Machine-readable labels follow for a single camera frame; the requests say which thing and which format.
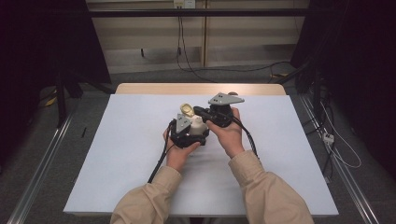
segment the gold object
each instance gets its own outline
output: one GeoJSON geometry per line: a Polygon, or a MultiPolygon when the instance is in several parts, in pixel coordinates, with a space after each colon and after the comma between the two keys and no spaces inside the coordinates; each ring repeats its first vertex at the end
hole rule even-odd
{"type": "Polygon", "coordinates": [[[192,109],[192,107],[189,104],[181,105],[180,110],[181,110],[181,113],[183,113],[184,115],[186,115],[190,118],[192,118],[192,116],[195,115],[194,109],[192,109]]]}

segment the white board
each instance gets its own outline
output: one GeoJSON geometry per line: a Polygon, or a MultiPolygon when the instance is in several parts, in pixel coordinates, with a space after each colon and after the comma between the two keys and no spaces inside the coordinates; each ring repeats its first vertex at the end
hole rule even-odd
{"type": "MultiPolygon", "coordinates": [[[[163,151],[163,131],[181,104],[208,107],[209,95],[110,97],[76,185],[64,208],[75,215],[110,214],[130,189],[147,183],[163,151]]],[[[281,176],[312,215],[338,211],[289,96],[240,96],[234,105],[251,133],[266,171],[281,176]]],[[[211,133],[188,159],[171,216],[235,217],[246,211],[230,160],[211,133]]],[[[250,148],[243,134],[244,147],[250,148]]]]}

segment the sleeve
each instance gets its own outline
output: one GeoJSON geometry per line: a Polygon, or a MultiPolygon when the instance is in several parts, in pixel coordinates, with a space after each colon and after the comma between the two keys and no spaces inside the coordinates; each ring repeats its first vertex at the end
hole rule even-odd
{"type": "Polygon", "coordinates": [[[236,155],[229,165],[242,190],[249,224],[314,223],[304,199],[282,178],[265,172],[253,151],[236,155]]]}
{"type": "Polygon", "coordinates": [[[161,223],[169,215],[170,201],[181,181],[181,174],[163,166],[151,184],[132,189],[117,204],[110,223],[161,223]]]}

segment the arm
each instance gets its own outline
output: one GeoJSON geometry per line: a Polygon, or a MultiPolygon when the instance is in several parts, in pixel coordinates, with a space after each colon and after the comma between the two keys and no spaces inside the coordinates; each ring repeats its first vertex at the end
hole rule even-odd
{"type": "MultiPolygon", "coordinates": [[[[240,119],[238,109],[233,108],[233,115],[240,119]]],[[[229,165],[241,187],[250,224],[313,223],[303,198],[279,176],[265,172],[251,150],[245,151],[238,125],[220,128],[208,121],[207,126],[231,159],[229,165]]]]}
{"type": "Polygon", "coordinates": [[[200,146],[173,146],[168,139],[166,166],[160,168],[152,183],[129,191],[114,209],[110,223],[164,223],[168,219],[173,193],[181,181],[181,171],[190,153],[200,146]]]}

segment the hand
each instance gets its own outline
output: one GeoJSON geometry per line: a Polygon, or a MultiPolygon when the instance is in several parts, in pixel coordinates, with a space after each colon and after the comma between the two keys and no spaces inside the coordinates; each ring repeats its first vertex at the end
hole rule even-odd
{"type": "MultiPolygon", "coordinates": [[[[163,139],[166,138],[167,130],[163,133],[163,139]]],[[[180,148],[177,147],[174,142],[168,138],[168,152],[166,154],[166,165],[174,168],[179,173],[183,170],[184,163],[186,163],[187,158],[190,153],[192,153],[201,144],[199,142],[191,144],[189,147],[180,148]]]]}
{"type": "MultiPolygon", "coordinates": [[[[232,107],[231,110],[233,111],[233,115],[240,119],[239,110],[234,107],[232,107]]],[[[212,121],[208,120],[206,125],[218,137],[221,146],[231,159],[237,154],[245,151],[242,146],[242,129],[236,123],[232,122],[228,127],[220,128],[212,121]]]]}

